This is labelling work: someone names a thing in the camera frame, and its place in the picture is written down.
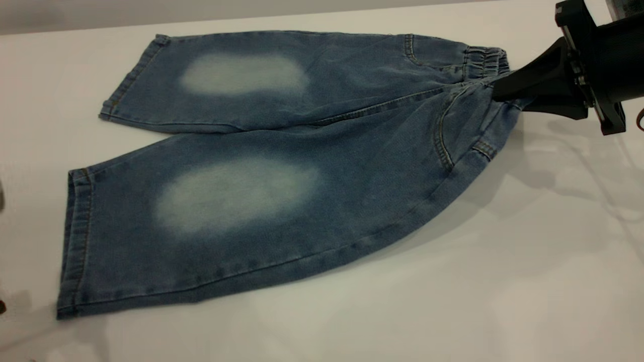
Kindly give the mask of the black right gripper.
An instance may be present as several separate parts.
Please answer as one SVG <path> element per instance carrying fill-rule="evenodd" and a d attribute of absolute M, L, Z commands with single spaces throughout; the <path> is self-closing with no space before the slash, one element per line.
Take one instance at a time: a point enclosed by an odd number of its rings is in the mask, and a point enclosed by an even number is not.
<path fill-rule="evenodd" d="M 553 99 L 532 101 L 523 111 L 575 121 L 586 119 L 593 108 L 603 135 L 625 132 L 622 103 L 643 92 L 642 1 L 607 1 L 607 7 L 612 21 L 598 26 L 586 2 L 557 3 L 555 22 L 564 38 L 497 80 L 493 99 Z M 587 107 L 564 100 L 585 101 Z"/>

